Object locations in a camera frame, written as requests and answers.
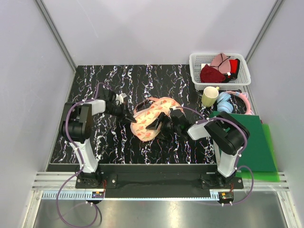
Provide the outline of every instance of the bag strap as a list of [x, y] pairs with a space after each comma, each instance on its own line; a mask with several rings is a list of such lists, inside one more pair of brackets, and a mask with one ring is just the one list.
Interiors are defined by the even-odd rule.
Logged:
[[146, 103], [148, 103], [149, 101], [158, 101], [159, 98], [155, 98], [155, 97], [148, 97], [147, 99], [145, 99], [144, 101], [140, 102], [135, 108], [134, 108], [134, 111], [133, 113], [136, 114], [137, 113], [137, 109], [142, 107], [143, 105], [145, 105]]

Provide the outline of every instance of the metal floor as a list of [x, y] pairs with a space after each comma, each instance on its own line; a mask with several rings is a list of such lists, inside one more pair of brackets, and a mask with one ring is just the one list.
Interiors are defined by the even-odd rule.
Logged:
[[[236, 199], [245, 194], [236, 192]], [[80, 200], [62, 200], [64, 218], [76, 226], [92, 222], [95, 210]], [[253, 192], [246, 202], [232, 207], [206, 206], [194, 201], [109, 201], [98, 204], [93, 228], [286, 228], [287, 224], [275, 192]], [[66, 228], [56, 211], [55, 200], [43, 199], [35, 228]]]

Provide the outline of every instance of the white wall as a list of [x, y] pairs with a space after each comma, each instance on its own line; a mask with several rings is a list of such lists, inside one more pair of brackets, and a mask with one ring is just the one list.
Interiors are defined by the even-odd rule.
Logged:
[[271, 128], [278, 166], [304, 225], [304, 1], [285, 1], [249, 63], [250, 88]]
[[46, 165], [73, 72], [33, 0], [0, 1], [0, 227]]
[[275, 0], [43, 0], [77, 65], [246, 55]]

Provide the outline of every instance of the mug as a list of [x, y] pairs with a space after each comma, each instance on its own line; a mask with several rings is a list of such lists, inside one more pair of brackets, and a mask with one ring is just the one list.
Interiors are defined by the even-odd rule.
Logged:
[[204, 107], [211, 107], [217, 100], [219, 96], [219, 87], [208, 86], [204, 89], [203, 97], [201, 98], [201, 102]]

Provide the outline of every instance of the green folder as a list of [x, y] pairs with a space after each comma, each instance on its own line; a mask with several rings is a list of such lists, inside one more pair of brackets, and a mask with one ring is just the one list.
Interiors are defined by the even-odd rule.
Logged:
[[[219, 112], [214, 111], [210, 117], [218, 114]], [[248, 166], [254, 173], [256, 180], [279, 181], [268, 125], [262, 124], [258, 115], [231, 114], [231, 116], [250, 132], [247, 147], [237, 166]], [[243, 178], [251, 178], [245, 169], [242, 169], [242, 173], [238, 173], [239, 175]]]

